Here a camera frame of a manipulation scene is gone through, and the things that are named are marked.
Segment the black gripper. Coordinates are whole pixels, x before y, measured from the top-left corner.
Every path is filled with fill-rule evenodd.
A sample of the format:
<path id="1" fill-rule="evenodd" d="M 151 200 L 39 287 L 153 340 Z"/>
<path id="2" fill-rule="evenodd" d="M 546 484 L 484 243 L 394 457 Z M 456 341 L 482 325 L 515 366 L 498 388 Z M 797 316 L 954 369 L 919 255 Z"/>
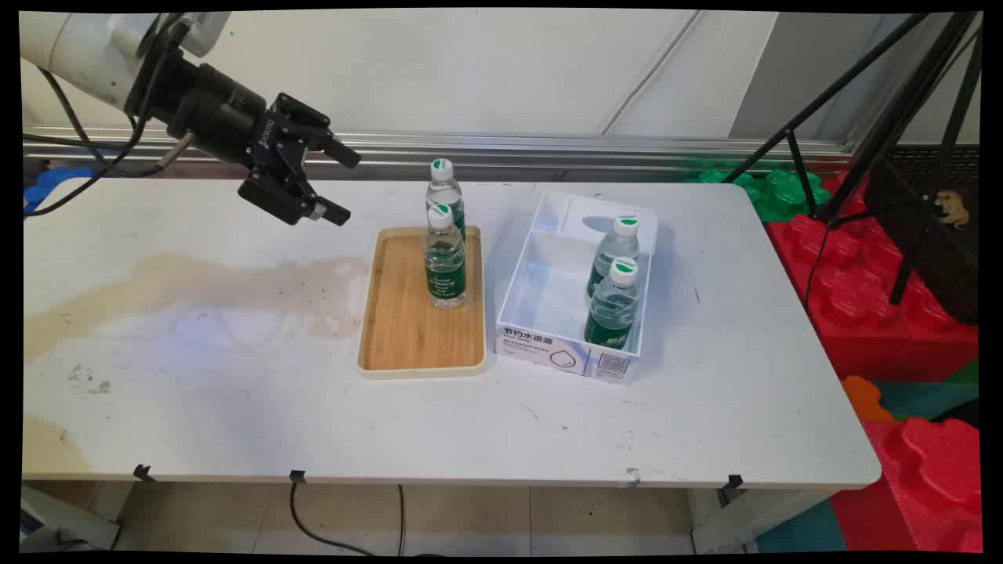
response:
<path id="1" fill-rule="evenodd" d="M 361 155 L 334 135 L 325 114 L 290 94 L 280 92 L 268 107 L 258 93 L 210 64 L 173 64 L 166 71 L 168 134 L 182 139 L 191 133 L 198 150 L 223 163 L 251 168 L 255 150 L 269 150 L 258 142 L 269 111 L 281 118 L 286 138 L 301 139 L 306 150 L 320 151 L 350 170 L 360 164 Z M 237 195 L 290 226 L 307 219 L 340 227 L 351 218 L 348 208 L 320 196 L 310 183 L 279 183 L 264 172 L 248 174 Z"/>

